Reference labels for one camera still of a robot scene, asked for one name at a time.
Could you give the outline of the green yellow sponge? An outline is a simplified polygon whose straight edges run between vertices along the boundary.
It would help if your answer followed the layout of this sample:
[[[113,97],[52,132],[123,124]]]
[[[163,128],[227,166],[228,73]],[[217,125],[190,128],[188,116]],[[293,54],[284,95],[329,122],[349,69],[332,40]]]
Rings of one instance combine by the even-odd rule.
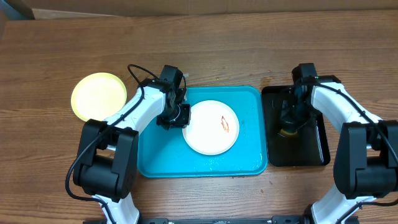
[[[279,131],[279,134],[285,138],[291,138],[294,137],[296,135],[298,135],[297,131],[291,131],[291,130],[286,130],[286,129],[281,129]]]

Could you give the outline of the white plate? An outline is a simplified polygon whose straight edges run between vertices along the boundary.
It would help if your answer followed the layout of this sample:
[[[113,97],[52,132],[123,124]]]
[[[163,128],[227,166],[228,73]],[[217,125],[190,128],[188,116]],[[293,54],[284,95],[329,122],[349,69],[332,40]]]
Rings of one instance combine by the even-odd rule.
[[[194,151],[215,156],[235,144],[239,136],[239,120],[227,104],[205,100],[192,106],[189,125],[182,133]]]

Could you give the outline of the yellow plate with sauce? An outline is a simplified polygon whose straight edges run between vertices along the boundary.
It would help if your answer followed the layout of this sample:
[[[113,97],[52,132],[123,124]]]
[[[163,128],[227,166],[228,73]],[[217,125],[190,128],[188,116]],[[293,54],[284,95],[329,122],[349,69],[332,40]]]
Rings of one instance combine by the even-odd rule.
[[[71,95],[74,114],[83,121],[103,121],[116,114],[127,100],[127,90],[120,78],[98,72],[80,80]]]

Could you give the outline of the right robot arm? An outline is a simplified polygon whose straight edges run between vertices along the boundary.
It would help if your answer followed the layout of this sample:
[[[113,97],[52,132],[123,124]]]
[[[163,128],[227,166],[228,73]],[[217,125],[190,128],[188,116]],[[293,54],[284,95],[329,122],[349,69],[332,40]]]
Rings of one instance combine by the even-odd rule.
[[[273,108],[279,111],[276,138],[294,148],[311,139],[321,147],[319,127],[311,120],[326,116],[340,134],[333,166],[334,184],[312,204],[302,223],[357,223],[352,214],[377,198],[397,191],[397,121],[384,121],[363,108],[333,75],[294,76]]]

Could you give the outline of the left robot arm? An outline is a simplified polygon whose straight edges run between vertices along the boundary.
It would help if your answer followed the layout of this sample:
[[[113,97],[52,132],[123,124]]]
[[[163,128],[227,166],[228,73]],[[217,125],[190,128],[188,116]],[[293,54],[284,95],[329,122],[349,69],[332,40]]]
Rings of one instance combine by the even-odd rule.
[[[97,202],[103,223],[138,223],[131,187],[137,171],[139,135],[156,120],[168,130],[184,128],[190,116],[186,87],[168,79],[145,79],[134,97],[106,121],[88,120],[78,154],[65,180],[72,198]]]

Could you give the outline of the black plastic tray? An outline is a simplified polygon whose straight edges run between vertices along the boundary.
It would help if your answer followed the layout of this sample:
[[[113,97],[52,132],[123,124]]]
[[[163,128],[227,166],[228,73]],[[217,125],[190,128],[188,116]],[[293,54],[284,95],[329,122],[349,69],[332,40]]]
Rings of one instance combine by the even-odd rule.
[[[285,138],[279,134],[281,126],[278,96],[289,90],[293,90],[293,87],[267,86],[261,91],[269,162],[276,167],[329,164],[330,150],[321,112],[316,110],[317,116],[299,128],[298,135]]]

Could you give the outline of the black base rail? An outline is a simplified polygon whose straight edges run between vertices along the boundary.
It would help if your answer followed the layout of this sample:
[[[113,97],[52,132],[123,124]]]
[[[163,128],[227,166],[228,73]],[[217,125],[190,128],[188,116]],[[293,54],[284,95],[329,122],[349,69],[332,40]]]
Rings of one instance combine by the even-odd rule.
[[[245,218],[245,219],[182,219],[168,220],[166,218],[140,218],[138,224],[304,224],[304,216],[276,215],[272,218]]]

